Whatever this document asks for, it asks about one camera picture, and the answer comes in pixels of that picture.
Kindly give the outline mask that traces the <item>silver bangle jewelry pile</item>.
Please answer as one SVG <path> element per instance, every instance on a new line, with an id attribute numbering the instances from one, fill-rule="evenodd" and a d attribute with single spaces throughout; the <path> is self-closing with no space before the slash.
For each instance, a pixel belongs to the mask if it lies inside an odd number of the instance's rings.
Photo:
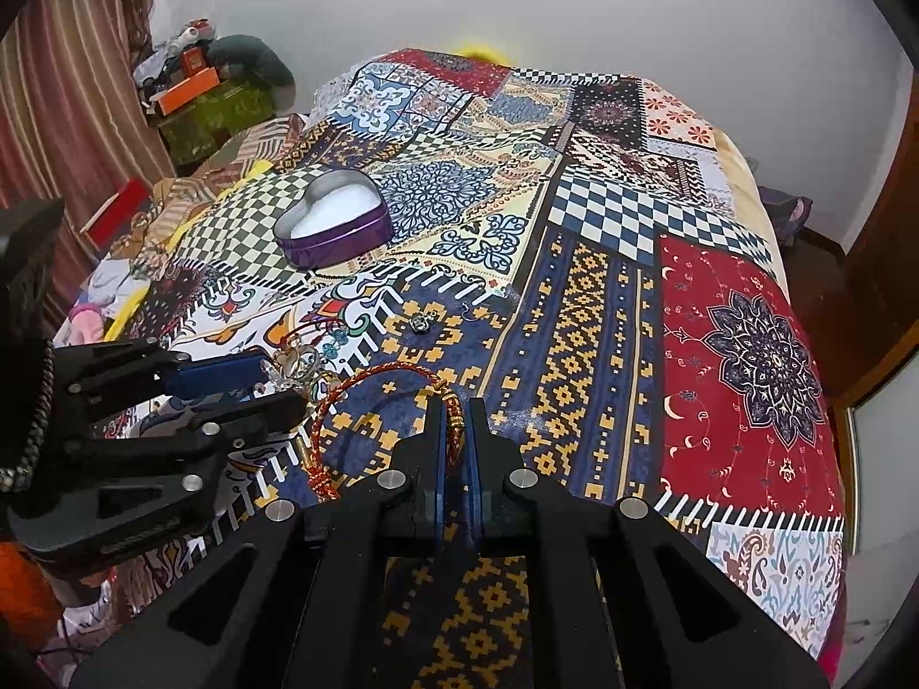
<path id="1" fill-rule="evenodd" d="M 307 401 L 318 403 L 343 378 L 332 369 L 332 358 L 308 340 L 311 334 L 318 334 L 319 339 L 330 338 L 333 345 L 338 345 L 337 337 L 346 334 L 346 324 L 340 318 L 319 318 L 300 324 L 280 338 L 277 349 L 260 361 L 260 367 L 279 392 L 295 390 Z"/>

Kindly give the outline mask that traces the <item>pink cloth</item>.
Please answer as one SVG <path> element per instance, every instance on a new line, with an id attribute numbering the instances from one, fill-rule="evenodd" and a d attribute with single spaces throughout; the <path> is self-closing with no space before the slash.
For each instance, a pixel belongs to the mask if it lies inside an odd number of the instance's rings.
<path id="1" fill-rule="evenodd" d="M 81 303 L 68 314 L 68 345 L 95 344 L 105 339 L 106 319 L 100 308 L 92 303 Z"/>

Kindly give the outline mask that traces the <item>red flat box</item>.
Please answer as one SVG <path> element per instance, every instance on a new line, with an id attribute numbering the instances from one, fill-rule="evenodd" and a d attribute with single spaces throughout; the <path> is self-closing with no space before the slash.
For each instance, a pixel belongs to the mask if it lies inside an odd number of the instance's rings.
<path id="1" fill-rule="evenodd" d="M 151 187 L 142 179 L 128 180 L 120 190 L 106 199 L 89 221 L 79 229 L 79 235 L 96 250 L 106 250 L 131 230 L 133 219 L 145 213 L 151 204 Z"/>

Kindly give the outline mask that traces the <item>striped brown blanket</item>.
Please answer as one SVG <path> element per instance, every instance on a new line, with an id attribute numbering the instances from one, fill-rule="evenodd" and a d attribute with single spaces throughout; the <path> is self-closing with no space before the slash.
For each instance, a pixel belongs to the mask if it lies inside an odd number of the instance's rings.
<path id="1" fill-rule="evenodd" d="M 304 132 L 306 120 L 298 114 L 273 118 L 232 137 L 190 176 L 156 182 L 145 241 L 164 246 L 184 222 L 215 204 L 225 191 L 276 165 Z"/>

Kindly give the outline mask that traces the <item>purple heart-shaped tin box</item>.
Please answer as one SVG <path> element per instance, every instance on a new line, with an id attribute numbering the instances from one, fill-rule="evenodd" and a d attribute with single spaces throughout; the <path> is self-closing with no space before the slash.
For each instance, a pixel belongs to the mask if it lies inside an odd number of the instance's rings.
<path id="1" fill-rule="evenodd" d="M 380 188 L 354 169 L 310 180 L 274 222 L 273 233 L 288 263 L 302 270 L 341 265 L 396 235 Z"/>

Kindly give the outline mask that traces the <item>green patterned cloth pile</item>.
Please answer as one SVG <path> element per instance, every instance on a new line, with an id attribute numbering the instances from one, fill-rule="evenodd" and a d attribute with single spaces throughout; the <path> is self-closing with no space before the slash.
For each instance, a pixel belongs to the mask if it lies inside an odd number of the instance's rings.
<path id="1" fill-rule="evenodd" d="M 207 160 L 241 131 L 274 115 L 273 98 L 262 84 L 228 79 L 160 118 L 156 127 L 173 165 L 190 167 Z"/>

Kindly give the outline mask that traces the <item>striped maroon curtain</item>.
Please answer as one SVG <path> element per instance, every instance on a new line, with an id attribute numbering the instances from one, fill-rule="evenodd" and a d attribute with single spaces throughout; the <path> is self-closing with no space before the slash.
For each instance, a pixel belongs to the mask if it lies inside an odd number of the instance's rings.
<path id="1" fill-rule="evenodd" d="M 81 227 L 131 179 L 173 171 L 133 70 L 153 0 L 25 0 L 2 37 L 2 202 L 59 199 L 64 221 L 42 320 L 56 331 L 95 269 Z"/>

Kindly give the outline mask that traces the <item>orange box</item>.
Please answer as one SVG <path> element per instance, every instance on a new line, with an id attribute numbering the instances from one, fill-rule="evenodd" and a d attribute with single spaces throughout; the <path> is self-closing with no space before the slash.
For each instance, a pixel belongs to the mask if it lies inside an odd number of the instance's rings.
<path id="1" fill-rule="evenodd" d="M 218 86 L 218 70 L 214 67 L 207 67 L 170 89 L 162 90 L 159 94 L 151 96 L 151 101 L 153 101 L 154 110 L 159 115 L 170 115 Z"/>

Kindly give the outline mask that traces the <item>dark grey cushion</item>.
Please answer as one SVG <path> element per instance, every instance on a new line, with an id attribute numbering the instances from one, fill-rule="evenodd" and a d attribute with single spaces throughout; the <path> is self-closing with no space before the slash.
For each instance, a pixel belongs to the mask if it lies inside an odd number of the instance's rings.
<path id="1" fill-rule="evenodd" d="M 230 72 L 249 73 L 271 87 L 287 87 L 295 84 L 291 70 L 256 36 L 232 34 L 218 37 L 206 48 L 208 62 L 214 67 L 229 67 Z"/>

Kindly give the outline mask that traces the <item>colourful patchwork bedspread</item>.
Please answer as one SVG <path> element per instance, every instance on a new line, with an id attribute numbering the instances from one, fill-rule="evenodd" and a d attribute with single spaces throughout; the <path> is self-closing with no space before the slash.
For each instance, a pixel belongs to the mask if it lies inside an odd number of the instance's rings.
<path id="1" fill-rule="evenodd" d="M 330 480 L 388 467 L 436 382 L 586 500 L 651 502 L 827 675 L 843 492 L 816 362 L 751 171 L 649 79 L 402 50 L 328 83 L 276 165 L 221 199 L 120 336 L 195 358 L 340 318 Z M 291 266 L 274 222 L 354 169 L 394 238 Z"/>

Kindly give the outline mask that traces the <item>brown wooden door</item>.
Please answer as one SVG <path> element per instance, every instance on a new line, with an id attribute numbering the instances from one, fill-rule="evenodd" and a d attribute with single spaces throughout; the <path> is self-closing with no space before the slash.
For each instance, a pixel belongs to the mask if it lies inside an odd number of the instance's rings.
<path id="1" fill-rule="evenodd" d="M 843 261 L 841 289 L 825 296 L 812 344 L 825 393 L 851 388 L 917 322 L 917 96 L 875 201 Z"/>

